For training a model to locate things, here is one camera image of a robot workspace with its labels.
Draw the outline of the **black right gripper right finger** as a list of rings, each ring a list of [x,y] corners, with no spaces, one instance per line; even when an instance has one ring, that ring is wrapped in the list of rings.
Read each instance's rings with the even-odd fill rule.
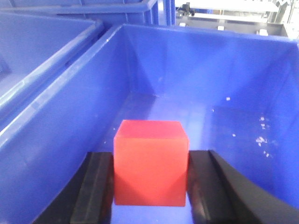
[[[195,224],[297,224],[299,210],[272,196],[215,151],[189,152],[187,193]]]

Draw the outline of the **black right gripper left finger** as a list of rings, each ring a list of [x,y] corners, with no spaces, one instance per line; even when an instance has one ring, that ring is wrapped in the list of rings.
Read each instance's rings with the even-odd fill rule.
[[[88,153],[76,174],[34,223],[109,224],[113,174],[111,153]]]

